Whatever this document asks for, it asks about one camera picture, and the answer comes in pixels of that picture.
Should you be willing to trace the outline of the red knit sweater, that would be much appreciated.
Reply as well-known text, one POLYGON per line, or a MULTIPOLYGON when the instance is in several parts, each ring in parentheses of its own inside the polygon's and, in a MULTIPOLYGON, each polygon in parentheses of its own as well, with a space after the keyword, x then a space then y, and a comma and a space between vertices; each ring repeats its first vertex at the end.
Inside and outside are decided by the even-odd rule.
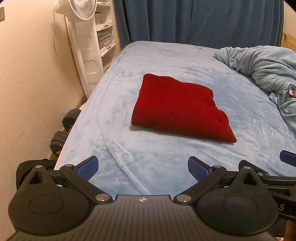
POLYGON ((226 113, 217 108, 211 89, 169 76, 143 76, 131 123, 161 132, 227 143, 237 141, 226 113))

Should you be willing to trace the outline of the black dumbbell near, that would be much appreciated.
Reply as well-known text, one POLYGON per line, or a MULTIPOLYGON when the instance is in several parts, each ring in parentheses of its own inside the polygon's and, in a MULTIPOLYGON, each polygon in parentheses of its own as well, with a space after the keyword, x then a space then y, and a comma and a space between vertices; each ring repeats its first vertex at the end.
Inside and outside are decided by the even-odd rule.
POLYGON ((68 136, 69 134, 64 131, 58 131, 53 135, 50 142, 50 149, 54 154, 57 154, 58 152, 62 151, 62 148, 68 136))

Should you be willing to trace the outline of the black dumbbell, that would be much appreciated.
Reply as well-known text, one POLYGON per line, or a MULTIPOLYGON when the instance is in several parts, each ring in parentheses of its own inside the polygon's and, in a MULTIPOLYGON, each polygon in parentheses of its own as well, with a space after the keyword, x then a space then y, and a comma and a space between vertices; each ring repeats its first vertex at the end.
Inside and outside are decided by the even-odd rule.
POLYGON ((64 131, 58 131, 53 135, 50 142, 50 149, 54 154, 57 154, 58 152, 62 151, 62 148, 68 136, 69 134, 64 131))
POLYGON ((73 128, 75 121, 77 120, 81 110, 74 108, 69 110, 62 120, 63 127, 65 130, 69 131, 73 128))

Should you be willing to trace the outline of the black cloth on floor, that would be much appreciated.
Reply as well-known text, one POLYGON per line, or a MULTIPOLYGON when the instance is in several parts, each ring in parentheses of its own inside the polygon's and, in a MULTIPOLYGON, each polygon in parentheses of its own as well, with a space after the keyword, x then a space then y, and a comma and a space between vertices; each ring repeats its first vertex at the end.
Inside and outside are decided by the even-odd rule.
POLYGON ((29 160, 22 162, 18 165, 16 170, 16 189, 20 187, 31 170, 37 166, 44 166, 47 170, 53 170, 56 165, 56 160, 41 159, 41 160, 29 160))

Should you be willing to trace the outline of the black dumbbell far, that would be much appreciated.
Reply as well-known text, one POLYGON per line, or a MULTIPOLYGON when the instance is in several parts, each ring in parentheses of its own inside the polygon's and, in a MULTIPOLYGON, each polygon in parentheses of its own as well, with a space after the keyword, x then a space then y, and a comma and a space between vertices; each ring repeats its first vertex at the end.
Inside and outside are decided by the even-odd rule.
POLYGON ((69 110, 62 120, 63 127, 65 130, 69 131, 73 128, 75 121, 77 120, 81 110, 74 108, 69 110))

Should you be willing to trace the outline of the smartphone with lit screen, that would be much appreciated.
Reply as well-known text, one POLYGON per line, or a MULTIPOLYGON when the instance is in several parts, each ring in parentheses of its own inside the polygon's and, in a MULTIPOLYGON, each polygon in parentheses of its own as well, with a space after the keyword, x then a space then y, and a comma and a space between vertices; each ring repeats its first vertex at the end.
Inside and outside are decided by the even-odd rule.
POLYGON ((296 87, 293 84, 289 85, 288 93, 291 97, 296 98, 296 87))

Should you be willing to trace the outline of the light blue bed sheet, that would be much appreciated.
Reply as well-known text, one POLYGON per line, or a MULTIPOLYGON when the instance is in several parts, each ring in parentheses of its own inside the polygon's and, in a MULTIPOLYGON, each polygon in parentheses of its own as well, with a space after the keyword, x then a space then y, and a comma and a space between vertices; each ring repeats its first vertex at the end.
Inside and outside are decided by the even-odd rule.
POLYGON ((294 176, 280 161, 295 137, 276 105, 249 77, 214 58, 215 49, 138 41, 127 45, 97 84, 75 122, 57 167, 99 159, 91 183, 111 196, 175 196, 196 183, 187 168, 195 156, 236 171, 247 160, 274 176, 294 176), (157 132, 131 124, 143 76, 170 76, 210 88, 237 138, 235 144, 157 132))

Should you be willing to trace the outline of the grey-blue fleece blanket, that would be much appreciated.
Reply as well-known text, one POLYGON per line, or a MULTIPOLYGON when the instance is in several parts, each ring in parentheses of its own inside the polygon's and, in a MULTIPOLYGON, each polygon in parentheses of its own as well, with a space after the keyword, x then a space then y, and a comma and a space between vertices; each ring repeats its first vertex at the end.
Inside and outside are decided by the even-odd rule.
POLYGON ((295 98, 288 93, 289 85, 295 86, 294 51, 276 46, 224 47, 214 53, 214 58, 250 76, 259 88, 269 93, 269 99, 277 105, 295 135, 295 98))

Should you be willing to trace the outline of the wooden bed headboard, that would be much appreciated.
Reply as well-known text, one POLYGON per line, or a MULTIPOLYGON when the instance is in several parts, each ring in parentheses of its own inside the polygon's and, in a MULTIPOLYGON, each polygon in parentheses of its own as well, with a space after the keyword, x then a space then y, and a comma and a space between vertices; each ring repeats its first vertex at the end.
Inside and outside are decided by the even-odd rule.
POLYGON ((283 32, 280 46, 296 52, 296 37, 283 32))

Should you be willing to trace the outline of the white shelf unit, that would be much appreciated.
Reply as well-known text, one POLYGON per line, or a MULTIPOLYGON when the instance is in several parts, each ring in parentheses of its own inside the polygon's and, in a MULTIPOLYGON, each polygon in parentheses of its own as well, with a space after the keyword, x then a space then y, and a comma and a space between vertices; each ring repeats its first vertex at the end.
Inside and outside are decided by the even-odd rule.
POLYGON ((91 86, 100 81, 116 58, 111 11, 110 1, 97 1, 94 16, 88 21, 76 23, 86 75, 91 86))

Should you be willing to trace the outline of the dark blue curtain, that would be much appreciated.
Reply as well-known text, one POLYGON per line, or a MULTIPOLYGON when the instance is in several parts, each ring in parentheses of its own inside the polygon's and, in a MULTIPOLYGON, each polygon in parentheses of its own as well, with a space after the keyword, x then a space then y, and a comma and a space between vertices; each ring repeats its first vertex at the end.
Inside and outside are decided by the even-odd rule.
POLYGON ((280 46, 283 1, 114 1, 122 46, 136 41, 222 47, 280 46))

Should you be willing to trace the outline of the white standing fan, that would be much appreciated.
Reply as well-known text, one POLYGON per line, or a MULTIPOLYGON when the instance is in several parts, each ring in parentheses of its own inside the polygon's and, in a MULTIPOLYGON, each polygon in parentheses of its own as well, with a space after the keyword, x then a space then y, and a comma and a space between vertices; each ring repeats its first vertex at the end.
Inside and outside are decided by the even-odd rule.
POLYGON ((82 51, 78 39, 76 22, 90 20, 96 10, 97 1, 56 1, 54 13, 64 15, 70 24, 70 47, 72 49, 77 72, 86 98, 91 95, 91 88, 88 83, 82 51))

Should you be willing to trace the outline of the beige wall socket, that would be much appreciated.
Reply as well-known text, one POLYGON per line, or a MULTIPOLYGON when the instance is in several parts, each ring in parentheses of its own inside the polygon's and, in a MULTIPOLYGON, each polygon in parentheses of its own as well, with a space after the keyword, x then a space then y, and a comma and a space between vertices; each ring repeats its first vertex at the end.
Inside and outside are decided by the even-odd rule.
POLYGON ((4 11, 4 7, 1 6, 0 7, 0 22, 5 20, 5 11, 4 11))

